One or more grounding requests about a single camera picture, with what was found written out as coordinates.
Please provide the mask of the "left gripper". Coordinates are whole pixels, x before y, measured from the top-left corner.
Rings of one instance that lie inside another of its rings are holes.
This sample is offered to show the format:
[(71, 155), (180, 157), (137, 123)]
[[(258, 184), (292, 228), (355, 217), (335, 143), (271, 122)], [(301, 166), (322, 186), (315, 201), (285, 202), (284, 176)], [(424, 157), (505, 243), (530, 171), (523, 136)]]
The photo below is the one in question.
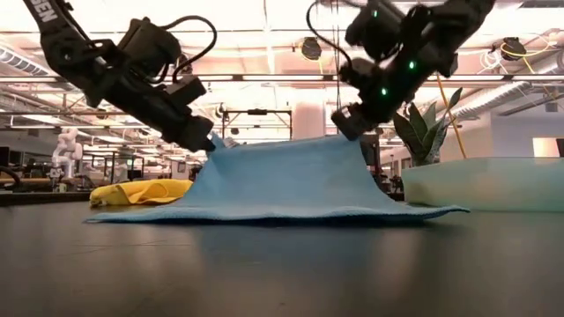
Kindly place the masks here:
[(175, 142), (191, 152), (214, 151), (208, 137), (213, 122), (194, 116), (189, 105), (175, 106), (166, 92), (168, 85), (153, 86), (124, 68), (105, 74), (105, 100), (130, 114), (162, 136), (177, 136)]

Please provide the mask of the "black metal frame rig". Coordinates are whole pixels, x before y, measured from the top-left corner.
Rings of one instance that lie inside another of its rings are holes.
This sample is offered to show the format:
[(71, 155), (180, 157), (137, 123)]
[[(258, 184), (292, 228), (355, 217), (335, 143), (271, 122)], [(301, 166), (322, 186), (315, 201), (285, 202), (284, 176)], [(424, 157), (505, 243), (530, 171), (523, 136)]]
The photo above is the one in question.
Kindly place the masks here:
[(291, 110), (245, 109), (220, 112), (217, 132), (244, 144), (289, 141), (293, 138)]

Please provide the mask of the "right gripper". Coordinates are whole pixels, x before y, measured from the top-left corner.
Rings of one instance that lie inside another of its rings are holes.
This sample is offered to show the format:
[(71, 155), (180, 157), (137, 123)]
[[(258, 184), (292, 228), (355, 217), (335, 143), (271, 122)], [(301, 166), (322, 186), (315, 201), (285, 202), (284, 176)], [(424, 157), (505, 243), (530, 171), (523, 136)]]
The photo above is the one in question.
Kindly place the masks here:
[(372, 130), (372, 123), (388, 122), (426, 81), (426, 63), (413, 52), (401, 51), (385, 69), (375, 70), (360, 88), (362, 104), (341, 107), (331, 115), (349, 141)]

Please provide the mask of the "white building pillar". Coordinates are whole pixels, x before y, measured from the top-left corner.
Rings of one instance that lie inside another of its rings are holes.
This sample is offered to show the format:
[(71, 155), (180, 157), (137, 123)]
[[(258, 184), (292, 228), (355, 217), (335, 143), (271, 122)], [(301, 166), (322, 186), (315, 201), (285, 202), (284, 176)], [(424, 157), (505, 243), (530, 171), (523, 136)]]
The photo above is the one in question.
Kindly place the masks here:
[(325, 135), (325, 109), (322, 103), (300, 102), (293, 108), (292, 139), (309, 139)]

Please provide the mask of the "blue microfiber towel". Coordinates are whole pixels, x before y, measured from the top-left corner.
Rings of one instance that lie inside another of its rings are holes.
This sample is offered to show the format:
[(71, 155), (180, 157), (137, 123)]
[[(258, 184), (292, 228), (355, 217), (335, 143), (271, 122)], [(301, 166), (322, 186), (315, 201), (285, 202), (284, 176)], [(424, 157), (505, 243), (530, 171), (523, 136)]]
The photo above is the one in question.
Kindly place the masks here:
[(359, 143), (341, 135), (231, 148), (221, 140), (215, 144), (183, 198), (143, 211), (98, 213), (91, 221), (368, 217), (404, 222), (459, 209), (456, 205), (413, 207), (389, 198), (367, 170)]

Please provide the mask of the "silver corrugated air duct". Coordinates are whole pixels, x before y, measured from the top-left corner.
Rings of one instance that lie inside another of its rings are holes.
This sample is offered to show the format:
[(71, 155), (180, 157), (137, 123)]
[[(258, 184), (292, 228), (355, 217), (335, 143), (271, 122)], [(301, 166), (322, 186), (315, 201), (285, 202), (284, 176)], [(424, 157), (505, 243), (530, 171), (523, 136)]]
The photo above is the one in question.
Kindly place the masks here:
[(564, 82), (564, 50), (536, 63), (535, 74), (503, 75), (506, 84), (480, 90), (463, 98), (451, 111), (459, 120), (478, 116), (509, 101), (523, 97), (535, 86)]

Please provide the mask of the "pale pink wall panel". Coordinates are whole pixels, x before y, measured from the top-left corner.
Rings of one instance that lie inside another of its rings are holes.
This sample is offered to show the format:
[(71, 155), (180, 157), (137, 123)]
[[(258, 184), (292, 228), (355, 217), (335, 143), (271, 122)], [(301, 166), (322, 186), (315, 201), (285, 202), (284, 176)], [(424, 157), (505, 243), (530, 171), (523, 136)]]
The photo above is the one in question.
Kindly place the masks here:
[(560, 150), (557, 139), (553, 137), (535, 137), (532, 139), (533, 153), (536, 158), (559, 158)]

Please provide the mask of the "yellow microfiber towel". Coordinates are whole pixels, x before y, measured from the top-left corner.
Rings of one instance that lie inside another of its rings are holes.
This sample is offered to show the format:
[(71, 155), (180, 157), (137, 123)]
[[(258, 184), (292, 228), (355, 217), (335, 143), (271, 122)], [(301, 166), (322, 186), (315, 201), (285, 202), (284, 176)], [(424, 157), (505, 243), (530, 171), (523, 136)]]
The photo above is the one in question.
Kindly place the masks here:
[(96, 188), (89, 197), (91, 207), (172, 203), (189, 191), (190, 180), (154, 179), (128, 181)]

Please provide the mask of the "teal translucent plastic bin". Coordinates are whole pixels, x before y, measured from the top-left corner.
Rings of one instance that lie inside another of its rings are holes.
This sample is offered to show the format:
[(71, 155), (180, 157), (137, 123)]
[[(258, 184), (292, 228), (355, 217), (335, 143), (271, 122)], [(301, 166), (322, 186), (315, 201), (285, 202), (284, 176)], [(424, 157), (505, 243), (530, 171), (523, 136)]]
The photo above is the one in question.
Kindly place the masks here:
[(412, 204), (564, 212), (564, 158), (468, 158), (407, 169), (402, 181)]

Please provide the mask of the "black monitor screen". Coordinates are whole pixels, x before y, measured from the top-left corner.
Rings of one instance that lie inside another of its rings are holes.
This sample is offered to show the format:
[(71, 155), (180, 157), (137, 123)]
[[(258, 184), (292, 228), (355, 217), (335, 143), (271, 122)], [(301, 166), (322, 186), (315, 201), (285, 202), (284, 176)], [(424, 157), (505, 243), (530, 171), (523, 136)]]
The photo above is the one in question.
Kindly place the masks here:
[(378, 135), (363, 135), (360, 138), (360, 148), (368, 166), (380, 166), (380, 142)]

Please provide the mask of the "green snake plant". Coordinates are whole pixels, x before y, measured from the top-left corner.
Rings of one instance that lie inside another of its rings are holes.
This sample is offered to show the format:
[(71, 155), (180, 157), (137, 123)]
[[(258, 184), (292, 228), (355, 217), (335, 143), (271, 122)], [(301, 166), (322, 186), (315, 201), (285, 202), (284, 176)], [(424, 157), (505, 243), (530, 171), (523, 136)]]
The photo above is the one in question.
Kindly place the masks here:
[(440, 161), (440, 149), (445, 141), (451, 120), (444, 114), (436, 116), (436, 102), (421, 113), (410, 103), (407, 114), (392, 116), (394, 130), (411, 155), (413, 166), (427, 166)]

